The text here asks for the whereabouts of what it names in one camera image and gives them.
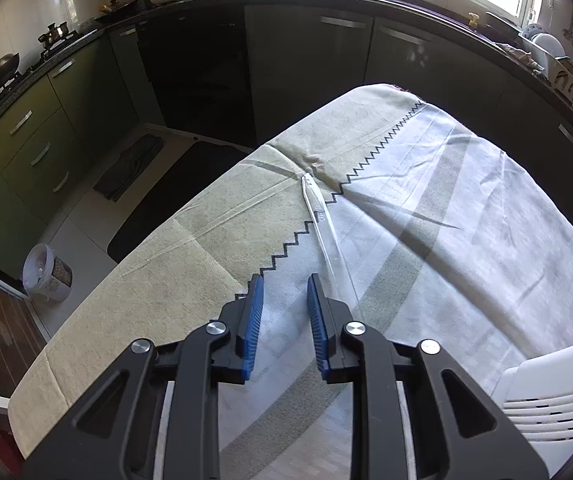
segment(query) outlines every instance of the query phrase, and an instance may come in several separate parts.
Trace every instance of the black floor mat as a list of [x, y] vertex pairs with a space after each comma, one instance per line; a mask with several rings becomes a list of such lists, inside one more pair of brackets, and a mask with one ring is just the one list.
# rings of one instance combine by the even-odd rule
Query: black floor mat
[[109, 243], [108, 255], [121, 262], [159, 225], [245, 156], [232, 146], [196, 142], [126, 219]]

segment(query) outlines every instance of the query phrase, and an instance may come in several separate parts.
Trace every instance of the drawer handle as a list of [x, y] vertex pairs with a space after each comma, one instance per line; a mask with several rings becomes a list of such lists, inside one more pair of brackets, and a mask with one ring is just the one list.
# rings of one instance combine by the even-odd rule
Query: drawer handle
[[562, 135], [564, 135], [568, 140], [570, 140], [570, 143], [573, 144], [573, 136], [570, 132], [562, 124], [560, 124], [558, 128], [562, 132]]
[[53, 77], [60, 75], [62, 72], [64, 72], [67, 68], [70, 68], [71, 65], [75, 63], [74, 59], [71, 59], [68, 63], [65, 63], [64, 65], [62, 65], [60, 67], [60, 70], [58, 70], [57, 72], [55, 72], [55, 74], [53, 74]]
[[339, 25], [340, 27], [366, 28], [366, 23], [349, 22], [348, 20], [340, 20], [339, 18], [330, 18], [329, 16], [320, 16], [319, 20], [322, 23], [329, 23], [329, 25]]
[[381, 25], [380, 25], [380, 31], [383, 32], [384, 34], [392, 36], [393, 38], [397, 38], [398, 40], [408, 41], [409, 43], [415, 43], [416, 45], [423, 45], [427, 43], [426, 40], [421, 40], [420, 38], [416, 38], [415, 36], [411, 36], [410, 34], [404, 34], [399, 30], [393, 30], [392, 28], [382, 27]]
[[67, 171], [66, 175], [64, 176], [64, 178], [62, 179], [62, 181], [60, 182], [60, 184], [58, 184], [57, 186], [55, 186], [53, 188], [53, 192], [57, 193], [59, 190], [62, 189], [62, 187], [64, 186], [64, 184], [66, 184], [66, 181], [69, 179], [69, 175], [71, 174], [71, 171]]
[[29, 110], [26, 113], [26, 115], [20, 119], [20, 122], [15, 125], [15, 128], [13, 128], [9, 132], [9, 135], [13, 135], [16, 131], [18, 131], [22, 127], [22, 124], [26, 123], [26, 121], [28, 121], [28, 118], [31, 117], [32, 114], [33, 114], [33, 110]]
[[44, 150], [42, 150], [42, 152], [36, 156], [36, 158], [34, 160], [31, 161], [31, 165], [34, 166], [36, 165], [40, 160], [42, 160], [44, 158], [44, 156], [46, 155], [46, 152], [48, 150], [51, 149], [51, 143], [49, 142], [45, 147]]

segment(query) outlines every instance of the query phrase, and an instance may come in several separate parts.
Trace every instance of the black countertop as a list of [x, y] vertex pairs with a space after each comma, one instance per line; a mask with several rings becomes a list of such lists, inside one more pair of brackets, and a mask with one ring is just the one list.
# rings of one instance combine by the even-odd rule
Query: black countertop
[[493, 62], [505, 70], [509, 75], [521, 81], [531, 90], [542, 97], [548, 104], [556, 109], [573, 126], [573, 108], [570, 103], [557, 94], [553, 88], [543, 78], [534, 76], [530, 69], [521, 65], [517, 60], [506, 54], [500, 47], [484, 36], [472, 31], [465, 25], [452, 20], [437, 12], [433, 12], [422, 7], [402, 2], [399, 0], [182, 0], [164, 6], [155, 7], [113, 23], [105, 28], [90, 32], [82, 38], [61, 50], [47, 62], [42, 64], [37, 70], [24, 79], [20, 85], [15, 87], [6, 98], [0, 102], [0, 116], [20, 97], [31, 85], [45, 76], [57, 64], [65, 58], [74, 54], [77, 50], [89, 44], [91, 41], [102, 37], [103, 34], [119, 28], [126, 28], [137, 23], [152, 20], [182, 12], [184, 10], [195, 9], [205, 6], [224, 5], [297, 5], [308, 7], [326, 7], [337, 10], [347, 10], [358, 12], [370, 16], [378, 16], [395, 22], [405, 23], [411, 27], [424, 30], [430, 34], [440, 36], [445, 40], [452, 41], [463, 48], [475, 52]]

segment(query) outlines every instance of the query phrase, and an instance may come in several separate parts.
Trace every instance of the dark cabinet door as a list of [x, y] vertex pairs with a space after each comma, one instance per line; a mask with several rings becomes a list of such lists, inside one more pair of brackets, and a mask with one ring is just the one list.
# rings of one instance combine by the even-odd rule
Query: dark cabinet door
[[255, 146], [242, 7], [171, 14], [137, 34], [168, 127]]
[[514, 78], [498, 101], [491, 123], [493, 142], [528, 171], [573, 224], [573, 128]]
[[372, 17], [297, 6], [245, 14], [259, 143], [363, 84]]
[[365, 83], [392, 83], [442, 108], [486, 137], [508, 74], [455, 43], [375, 18]]

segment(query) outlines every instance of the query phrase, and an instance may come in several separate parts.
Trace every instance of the drawer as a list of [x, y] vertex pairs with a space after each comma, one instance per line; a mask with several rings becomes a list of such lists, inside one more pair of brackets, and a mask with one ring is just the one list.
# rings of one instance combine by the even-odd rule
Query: drawer
[[57, 110], [22, 146], [2, 176], [18, 193], [25, 194], [59, 164], [76, 140], [64, 110]]
[[0, 173], [59, 107], [49, 79], [43, 77], [4, 112], [0, 117]]
[[89, 157], [76, 140], [68, 146], [57, 166], [21, 197], [30, 211], [48, 224], [90, 165]]

